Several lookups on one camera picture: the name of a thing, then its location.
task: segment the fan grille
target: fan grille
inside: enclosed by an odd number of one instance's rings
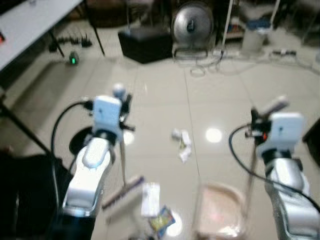
[[[180,47],[203,48],[213,31],[213,16],[202,2],[182,5],[172,23],[174,40]]]

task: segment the black box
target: black box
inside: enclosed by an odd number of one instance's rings
[[[312,158],[320,167],[320,118],[304,135],[302,141],[307,144]]]
[[[172,57],[171,34],[161,28],[139,27],[118,32],[124,56],[146,64]]]

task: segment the white floor tile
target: white floor tile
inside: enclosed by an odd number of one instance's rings
[[[171,59],[140,65],[134,93],[139,105],[187,104],[184,69]]]
[[[146,182],[160,184],[160,207],[166,205],[182,221],[181,232],[176,237],[163,239],[191,239],[194,208],[198,192],[196,160],[192,157],[183,164],[175,157],[132,157],[127,160],[127,175],[143,175]],[[111,216],[107,239],[126,239],[138,231],[148,231],[149,224],[141,217],[141,200],[129,203]]]
[[[191,104],[214,103],[232,100],[248,100],[249,96],[238,75],[227,75],[235,68],[230,60],[205,67],[204,76],[197,76],[190,67],[185,68],[188,98]]]
[[[101,59],[81,94],[90,97],[112,95],[114,84],[117,83],[123,84],[128,93],[133,93],[137,76],[136,63],[126,59],[120,59],[119,63],[116,61],[117,59]]]
[[[250,109],[249,100],[190,105],[196,154],[229,154],[229,134],[251,121]],[[242,131],[235,136],[234,148],[248,154],[252,140],[244,135]]]
[[[191,76],[190,67],[171,59],[140,64],[122,54],[118,31],[124,28],[98,29],[105,50],[102,56],[88,21],[67,26],[61,36],[68,36],[68,32],[87,33],[93,46],[65,44],[62,49],[66,59],[58,53],[44,52],[17,80],[15,89],[8,92],[13,100],[8,99],[7,103],[49,147],[53,124],[68,104],[81,96],[110,95],[115,83],[123,83],[133,94],[127,123],[136,126],[134,140],[126,146],[127,176],[144,175],[147,182],[159,183],[160,206],[167,205],[180,216],[181,233],[176,237],[166,235],[164,240],[192,240],[199,184],[222,182],[242,192],[246,190],[248,175],[231,156],[230,132],[251,120],[252,105],[261,109],[279,95],[288,95],[290,100],[285,112],[301,112],[306,117],[306,132],[320,117],[319,76],[297,67],[225,59],[217,68],[205,67],[202,77]],[[309,62],[315,59],[318,50],[301,46],[296,36],[281,28],[272,32],[269,40],[270,45],[264,48],[266,53],[289,46],[298,51],[299,58]],[[71,51],[79,54],[77,66],[66,64]],[[78,107],[60,123],[56,155],[62,157],[66,168],[73,159],[69,151],[71,138],[80,129],[92,125],[92,121],[87,111]],[[180,143],[171,138],[174,128],[188,130],[193,141],[191,157],[185,164],[178,157]],[[245,139],[244,132],[233,141],[236,153],[247,166],[252,144],[252,139]],[[17,155],[42,153],[5,120],[0,122],[0,147],[7,145],[12,145]],[[115,154],[116,161],[104,181],[103,201],[123,185],[118,145]],[[319,167],[301,142],[294,156],[301,159],[311,196],[319,202]],[[264,171],[262,160],[258,160],[257,172],[264,175]],[[141,218],[139,191],[140,188],[107,212],[100,211],[92,239],[127,240],[133,233],[150,230],[146,219]],[[264,183],[258,180],[254,181],[247,239],[277,239],[271,200]]]
[[[253,101],[270,101],[282,95],[289,100],[311,95],[305,81],[299,77],[302,70],[297,68],[239,61],[234,61],[234,65]]]
[[[127,146],[129,156],[157,155],[178,158],[180,143],[171,138],[174,128],[187,130],[192,139],[189,107],[186,104],[135,106],[127,123],[136,126],[134,141]]]

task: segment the trash bin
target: trash bin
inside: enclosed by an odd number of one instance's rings
[[[265,20],[248,21],[242,42],[242,52],[245,54],[260,53],[269,32],[269,22]]]

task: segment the black bag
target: black bag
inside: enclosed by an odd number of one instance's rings
[[[0,152],[0,238],[41,236],[56,213],[51,157],[12,157]],[[60,203],[72,175],[55,160]]]

